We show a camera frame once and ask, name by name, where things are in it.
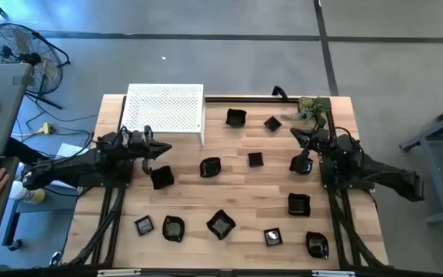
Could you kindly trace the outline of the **white bottle yellow label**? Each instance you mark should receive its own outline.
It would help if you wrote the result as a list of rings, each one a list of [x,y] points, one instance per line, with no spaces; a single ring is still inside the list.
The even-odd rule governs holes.
[[[39,204],[45,200],[45,191],[43,189],[28,190],[20,181],[12,183],[9,198],[15,201],[23,201],[28,204]]]

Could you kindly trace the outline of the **black cup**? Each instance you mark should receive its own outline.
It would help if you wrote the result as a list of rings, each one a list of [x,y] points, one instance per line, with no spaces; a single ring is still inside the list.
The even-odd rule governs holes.
[[[243,128],[245,126],[246,115],[247,112],[245,110],[230,108],[227,111],[225,123],[232,128]]]
[[[147,235],[155,229],[152,219],[149,215],[137,219],[136,221],[134,221],[134,224],[139,236]]]

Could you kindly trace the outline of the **grey desk foot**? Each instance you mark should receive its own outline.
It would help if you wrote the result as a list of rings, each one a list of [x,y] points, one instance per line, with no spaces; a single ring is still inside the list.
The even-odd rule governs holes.
[[[53,212],[71,210],[76,203],[79,193],[72,189],[51,186],[45,187],[45,198],[39,204],[28,204],[22,200],[14,200],[8,224],[3,236],[2,245],[9,251],[15,251],[22,246],[22,240],[15,238],[18,221],[23,213]]]

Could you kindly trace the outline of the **black aluminium frame rail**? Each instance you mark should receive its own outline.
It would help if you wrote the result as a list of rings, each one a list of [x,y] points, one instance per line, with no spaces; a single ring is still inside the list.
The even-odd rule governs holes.
[[[257,95],[208,95],[206,102],[211,103],[298,103],[299,97],[289,97],[288,99],[278,96],[257,96]]]
[[[98,270],[113,269],[105,265],[62,265],[62,270],[72,274],[83,274],[86,277],[96,277]],[[124,268],[140,269],[140,277],[154,275],[166,277],[312,277],[313,270],[330,269],[157,269],[157,268]],[[419,272],[402,269],[371,269],[367,267],[347,267],[344,270],[355,272],[356,277],[443,277],[434,272]]]

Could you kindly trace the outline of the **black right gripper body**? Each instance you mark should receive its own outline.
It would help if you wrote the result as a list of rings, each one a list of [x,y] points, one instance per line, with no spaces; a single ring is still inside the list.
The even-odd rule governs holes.
[[[321,159],[323,155],[327,155],[331,148],[330,133],[326,129],[319,129],[315,131],[315,134],[311,137],[310,142],[306,148],[303,148],[301,155],[309,157],[311,151],[315,152]]]

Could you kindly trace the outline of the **green artificial potted plant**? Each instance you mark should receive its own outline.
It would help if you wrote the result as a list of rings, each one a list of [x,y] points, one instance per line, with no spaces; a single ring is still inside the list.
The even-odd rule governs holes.
[[[331,103],[326,98],[301,97],[298,99],[298,111],[293,114],[281,115],[281,118],[290,121],[309,120],[330,110]]]

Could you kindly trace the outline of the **black floor fan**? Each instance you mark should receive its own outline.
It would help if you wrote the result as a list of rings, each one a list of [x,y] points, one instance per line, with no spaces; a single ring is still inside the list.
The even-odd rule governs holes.
[[[28,64],[33,81],[25,95],[54,108],[63,107],[45,99],[62,83],[64,67],[70,65],[68,53],[51,43],[40,32],[15,23],[0,24],[0,64]]]

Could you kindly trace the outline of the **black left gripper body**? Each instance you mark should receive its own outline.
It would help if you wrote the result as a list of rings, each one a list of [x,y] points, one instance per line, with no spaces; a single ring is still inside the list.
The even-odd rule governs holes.
[[[128,139],[128,150],[135,158],[143,158],[142,170],[145,174],[151,174],[151,142],[146,145],[144,142],[144,133],[132,132]]]

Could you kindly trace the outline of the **white perforated metal shelf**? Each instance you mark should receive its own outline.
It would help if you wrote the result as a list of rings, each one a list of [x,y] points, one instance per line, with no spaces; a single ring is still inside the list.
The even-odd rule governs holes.
[[[122,125],[141,131],[196,134],[205,145],[206,101],[202,84],[130,84]]]

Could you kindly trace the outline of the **grey tape piece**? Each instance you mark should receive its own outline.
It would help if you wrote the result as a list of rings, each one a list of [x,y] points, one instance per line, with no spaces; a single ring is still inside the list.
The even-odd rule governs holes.
[[[35,81],[31,75],[20,75],[20,76],[13,76],[12,77],[12,84],[13,85],[23,85],[23,86],[27,87],[27,86],[34,86]]]

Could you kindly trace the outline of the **white table edge bracket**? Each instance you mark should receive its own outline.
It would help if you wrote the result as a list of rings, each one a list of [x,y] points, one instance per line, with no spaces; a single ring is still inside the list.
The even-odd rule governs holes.
[[[312,277],[356,277],[355,272],[338,270],[313,270]]]
[[[132,277],[141,273],[140,269],[103,269],[98,270],[96,277]]]

